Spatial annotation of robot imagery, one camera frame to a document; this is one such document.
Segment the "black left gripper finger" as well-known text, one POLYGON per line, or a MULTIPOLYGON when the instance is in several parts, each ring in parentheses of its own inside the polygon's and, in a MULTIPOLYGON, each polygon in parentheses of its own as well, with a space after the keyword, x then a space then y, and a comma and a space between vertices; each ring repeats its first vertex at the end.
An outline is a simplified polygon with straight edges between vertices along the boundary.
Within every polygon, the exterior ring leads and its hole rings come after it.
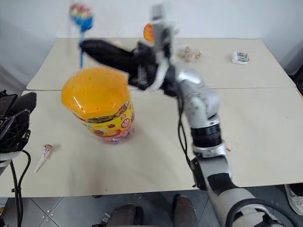
POLYGON ((10 111, 14 102, 17 99, 17 94, 8 95, 6 90, 0 92, 0 117, 4 118, 10 111))
POLYGON ((36 92, 29 92, 27 94, 24 94, 16 99, 9 113, 17 114, 24 110, 28 110, 30 113, 32 113, 36 107, 36 102, 37 102, 36 92))

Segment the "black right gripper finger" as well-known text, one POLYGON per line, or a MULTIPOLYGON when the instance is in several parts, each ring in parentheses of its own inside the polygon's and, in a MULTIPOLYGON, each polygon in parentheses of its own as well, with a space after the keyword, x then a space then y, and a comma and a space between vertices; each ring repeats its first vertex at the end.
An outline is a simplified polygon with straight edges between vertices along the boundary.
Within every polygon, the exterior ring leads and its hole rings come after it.
POLYGON ((129 61, 133 54, 103 39, 85 39, 80 48, 93 59, 101 61, 129 61))
POLYGON ((90 57, 103 65, 133 74, 133 55, 119 48, 83 48, 90 57))

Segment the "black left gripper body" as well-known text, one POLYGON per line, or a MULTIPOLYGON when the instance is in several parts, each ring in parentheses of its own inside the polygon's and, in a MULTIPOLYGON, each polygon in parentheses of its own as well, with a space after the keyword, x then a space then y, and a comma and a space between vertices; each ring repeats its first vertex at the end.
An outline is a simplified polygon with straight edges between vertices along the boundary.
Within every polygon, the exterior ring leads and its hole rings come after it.
POLYGON ((0 153, 22 151, 28 143, 30 110, 25 109, 5 119, 0 127, 0 153))

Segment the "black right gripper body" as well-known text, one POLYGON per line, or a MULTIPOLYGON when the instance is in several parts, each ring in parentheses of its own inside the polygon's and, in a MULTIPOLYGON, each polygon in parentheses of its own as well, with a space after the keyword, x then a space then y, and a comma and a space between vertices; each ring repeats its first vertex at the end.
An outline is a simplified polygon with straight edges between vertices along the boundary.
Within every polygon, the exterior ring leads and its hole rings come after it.
POLYGON ((131 51, 132 59, 135 61, 135 71, 129 73, 129 85, 139 90, 149 88, 156 78, 158 64, 152 48, 138 41, 137 46, 131 51))

